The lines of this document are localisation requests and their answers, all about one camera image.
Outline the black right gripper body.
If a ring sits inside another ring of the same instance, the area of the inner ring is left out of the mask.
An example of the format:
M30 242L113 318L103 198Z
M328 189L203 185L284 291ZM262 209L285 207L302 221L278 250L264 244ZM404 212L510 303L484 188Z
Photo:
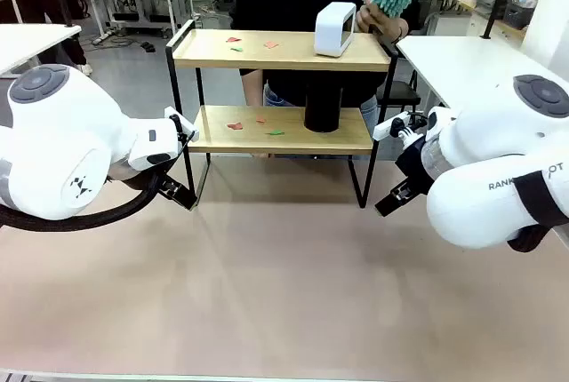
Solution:
M396 159L397 168L405 175L398 187L414 194L427 194L434 183L423 167L421 151L425 138L420 136Z

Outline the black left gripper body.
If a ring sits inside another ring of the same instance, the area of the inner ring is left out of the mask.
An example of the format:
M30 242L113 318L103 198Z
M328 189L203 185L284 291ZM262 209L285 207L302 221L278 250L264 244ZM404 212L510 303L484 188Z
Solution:
M146 169L134 169L126 160L119 160L109 167L107 181L123 182L130 189L146 191L158 190L164 184L164 172L159 165L151 165Z

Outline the person's left hand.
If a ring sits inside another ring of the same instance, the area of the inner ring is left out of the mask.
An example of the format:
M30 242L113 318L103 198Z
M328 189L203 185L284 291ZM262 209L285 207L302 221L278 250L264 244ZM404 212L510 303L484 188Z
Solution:
M405 38L409 32L406 20L390 18L372 0L363 0L363 5L356 14L355 30L359 33L369 33L371 27L376 27L391 43Z

